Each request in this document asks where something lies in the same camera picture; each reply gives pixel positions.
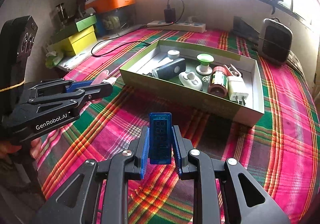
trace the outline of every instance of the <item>yellow rubber band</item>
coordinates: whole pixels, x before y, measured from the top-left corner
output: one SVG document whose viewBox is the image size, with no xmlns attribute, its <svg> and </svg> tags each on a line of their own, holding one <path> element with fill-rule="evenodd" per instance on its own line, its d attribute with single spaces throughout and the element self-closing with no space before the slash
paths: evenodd
<svg viewBox="0 0 320 224">
<path fill-rule="evenodd" d="M 5 88 L 5 89 L 0 90 L 0 92 L 4 92 L 4 91 L 7 91 L 7 90 L 11 90 L 11 89 L 13 89 L 13 88 L 19 87 L 19 86 L 21 86 L 22 84 L 24 84 L 25 81 L 26 81 L 26 79 L 24 79 L 22 82 L 20 82 L 20 83 L 18 83 L 18 84 L 16 84 L 16 85 L 13 85 L 13 86 L 10 86 L 10 87 L 8 87 L 8 88 Z"/>
</svg>

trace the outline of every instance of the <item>plaid tablecloth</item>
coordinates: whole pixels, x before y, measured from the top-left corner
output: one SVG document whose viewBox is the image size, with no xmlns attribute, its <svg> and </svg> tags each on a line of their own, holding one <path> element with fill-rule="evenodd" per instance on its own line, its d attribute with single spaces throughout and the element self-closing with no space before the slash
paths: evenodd
<svg viewBox="0 0 320 224">
<path fill-rule="evenodd" d="M 133 43 L 105 57 L 90 57 L 67 75 L 87 80 L 108 69 L 118 77 L 114 92 L 87 104 L 81 118 L 43 137 L 39 179 L 48 198 L 87 159 L 111 158 L 126 149 L 148 124 L 150 112 L 171 112 L 182 136 L 210 157 L 236 158 L 297 223 L 319 191 L 319 121 L 308 88 L 298 73 L 273 66 L 243 39 L 223 31 L 192 33 L 142 29 L 112 42 L 100 53 L 128 41 L 168 39 L 238 52 L 259 65 L 265 114 L 253 127 L 182 107 L 125 86 L 119 67 L 145 46 Z M 192 223 L 193 182 L 178 180 L 171 165 L 148 165 L 143 181 L 129 182 L 129 223 Z"/>
</svg>

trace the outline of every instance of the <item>blue digital display device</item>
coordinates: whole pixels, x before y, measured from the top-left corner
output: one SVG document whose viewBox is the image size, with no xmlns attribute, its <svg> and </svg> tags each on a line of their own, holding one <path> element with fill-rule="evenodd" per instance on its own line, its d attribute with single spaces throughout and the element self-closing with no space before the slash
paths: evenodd
<svg viewBox="0 0 320 224">
<path fill-rule="evenodd" d="M 171 164 L 171 113 L 150 113 L 150 164 Z"/>
</svg>

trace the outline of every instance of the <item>green box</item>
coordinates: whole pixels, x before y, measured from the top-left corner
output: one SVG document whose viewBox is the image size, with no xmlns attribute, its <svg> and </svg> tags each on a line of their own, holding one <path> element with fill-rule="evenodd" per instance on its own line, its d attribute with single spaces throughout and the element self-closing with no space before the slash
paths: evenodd
<svg viewBox="0 0 320 224">
<path fill-rule="evenodd" d="M 242 73 L 249 93 L 246 105 L 141 74 L 141 71 L 148 68 L 148 63 L 151 63 L 158 54 L 165 55 L 172 49 L 180 51 L 182 58 L 196 60 L 198 54 L 210 54 L 214 57 L 213 65 L 234 65 Z M 253 127 L 264 114 L 262 83 L 257 61 L 239 54 L 196 44 L 159 40 L 127 61 L 120 68 L 120 72 L 127 85 L 250 127 Z"/>
<path fill-rule="evenodd" d="M 69 25 L 67 25 L 65 28 L 63 28 L 62 30 L 60 30 L 58 33 L 56 33 L 55 35 L 53 35 L 51 37 L 51 42 L 53 44 L 60 42 L 61 40 L 68 38 L 86 28 L 88 28 L 89 26 L 94 25 L 97 22 L 97 18 L 95 15 L 92 15 L 90 17 L 87 17 L 85 19 L 82 19 L 76 23 L 71 23 Z"/>
</svg>

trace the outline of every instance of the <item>white power adapter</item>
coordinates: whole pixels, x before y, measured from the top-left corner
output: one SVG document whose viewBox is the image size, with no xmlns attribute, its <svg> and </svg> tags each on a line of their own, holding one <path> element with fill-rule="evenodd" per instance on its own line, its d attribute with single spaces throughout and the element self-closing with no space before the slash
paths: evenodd
<svg viewBox="0 0 320 224">
<path fill-rule="evenodd" d="M 227 79 L 229 99 L 237 103 L 242 101 L 243 105 L 245 105 L 245 100 L 249 93 L 245 87 L 242 77 L 228 76 Z"/>
</svg>

